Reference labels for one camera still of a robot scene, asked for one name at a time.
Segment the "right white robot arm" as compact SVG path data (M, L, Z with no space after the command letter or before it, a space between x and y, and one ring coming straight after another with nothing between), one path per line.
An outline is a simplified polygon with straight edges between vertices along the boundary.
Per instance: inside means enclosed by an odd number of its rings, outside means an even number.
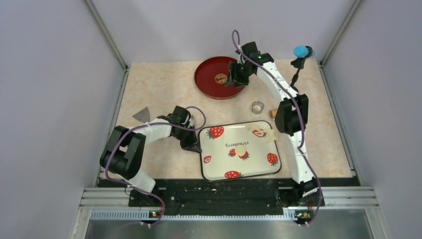
M298 205L305 205L318 191L318 180L310 166L305 143L305 129L308 122L309 99L299 94L279 72L274 59L268 53L260 53L255 42L243 46L234 43L238 60L229 64L226 85L235 88L249 84L249 78L256 75L280 101L275 116L277 130L287 138L295 169L292 179L296 185L292 199Z

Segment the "metal dough scraper wooden handle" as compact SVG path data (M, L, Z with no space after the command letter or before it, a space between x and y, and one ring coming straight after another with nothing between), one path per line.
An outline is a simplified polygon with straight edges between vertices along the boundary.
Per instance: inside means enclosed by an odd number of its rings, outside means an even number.
M143 108L132 116L135 120L146 123L150 121L150 111L148 107Z

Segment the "red round lacquer plate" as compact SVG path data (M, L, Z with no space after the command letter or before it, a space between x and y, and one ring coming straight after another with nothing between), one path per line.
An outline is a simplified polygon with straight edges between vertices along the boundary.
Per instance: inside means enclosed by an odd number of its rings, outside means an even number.
M195 70L194 82L197 88L207 97L225 100L239 95L243 87L226 86L229 64L235 61L227 56L216 56L203 61Z

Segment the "wooden dough roller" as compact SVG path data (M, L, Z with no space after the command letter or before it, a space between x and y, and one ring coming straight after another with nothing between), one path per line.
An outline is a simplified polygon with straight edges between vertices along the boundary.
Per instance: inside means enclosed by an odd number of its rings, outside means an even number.
M272 109L272 110L269 111L270 119L273 119L273 120L275 119L275 117L277 115L277 111L278 111L278 109Z

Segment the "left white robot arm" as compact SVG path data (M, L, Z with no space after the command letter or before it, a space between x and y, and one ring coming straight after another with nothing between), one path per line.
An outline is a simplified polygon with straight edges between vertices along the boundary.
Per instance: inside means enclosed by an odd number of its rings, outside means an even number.
M173 137L182 150L201 153L196 128L189 108L175 106L172 113L159 116L151 122L132 128L116 126L105 145L99 164L105 174L113 173L123 178L122 183L141 192L141 200L148 206L159 201L154 189L155 180L141 169L146 145L159 139Z

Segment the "strawberry print rectangular tray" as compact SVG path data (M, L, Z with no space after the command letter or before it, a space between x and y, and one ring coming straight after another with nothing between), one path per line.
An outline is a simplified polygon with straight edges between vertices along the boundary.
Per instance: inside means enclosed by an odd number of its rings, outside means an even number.
M279 172L282 163L274 132L264 120L201 129L202 177L217 182Z

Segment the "white dough lump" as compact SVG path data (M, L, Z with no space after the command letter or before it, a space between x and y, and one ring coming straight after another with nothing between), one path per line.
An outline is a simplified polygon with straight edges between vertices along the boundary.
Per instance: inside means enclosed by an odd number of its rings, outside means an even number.
M244 145L238 145L234 149L235 155L237 155L239 158L244 159L248 156L248 152L246 150L246 147Z

